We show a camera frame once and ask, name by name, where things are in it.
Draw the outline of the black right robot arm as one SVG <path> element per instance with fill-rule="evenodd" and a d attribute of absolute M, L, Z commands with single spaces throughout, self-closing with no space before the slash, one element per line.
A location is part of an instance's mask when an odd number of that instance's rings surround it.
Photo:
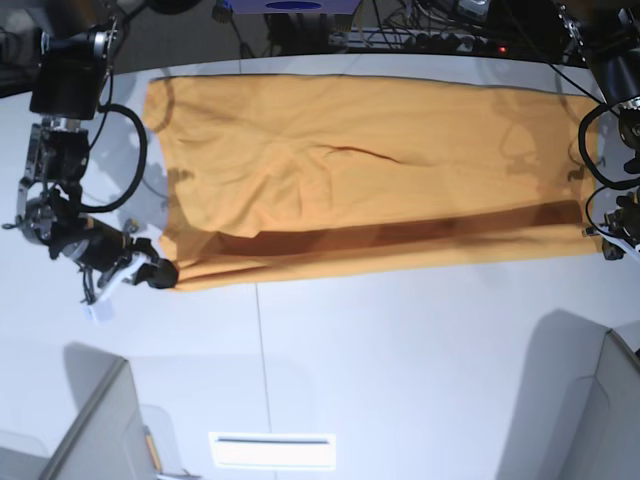
<path fill-rule="evenodd" d="M 51 259 L 64 256 L 83 275 L 85 302 L 94 304 L 119 283 L 146 283 L 171 289 L 178 270 L 134 230 L 118 230 L 97 215 L 122 207 L 143 181 L 148 140 L 141 119 L 130 108 L 101 97 L 112 90 L 112 51 L 118 41 L 116 18 L 65 39 L 42 36 L 42 61 L 32 91 L 33 124 L 24 173 L 18 183 L 16 214 L 7 229 L 47 248 Z M 115 200 L 90 206 L 81 185 L 96 138 L 82 124 L 114 113 L 131 121 L 139 140 L 131 183 Z"/>

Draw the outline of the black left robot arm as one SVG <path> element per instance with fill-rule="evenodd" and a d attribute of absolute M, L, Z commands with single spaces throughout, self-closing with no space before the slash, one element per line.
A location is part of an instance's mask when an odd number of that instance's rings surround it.
<path fill-rule="evenodd" d="M 602 191 L 617 191 L 616 208 L 601 223 L 585 206 L 587 236 L 602 239 L 602 253 L 609 261 L 626 256 L 639 259 L 639 3 L 637 1 L 557 1 L 555 6 L 569 36 L 598 86 L 602 102 L 581 120 L 578 150 L 587 170 Z M 611 180 L 592 160 L 587 147 L 591 124 L 603 114 L 618 115 L 623 144 L 634 151 L 624 165 L 631 177 Z"/>

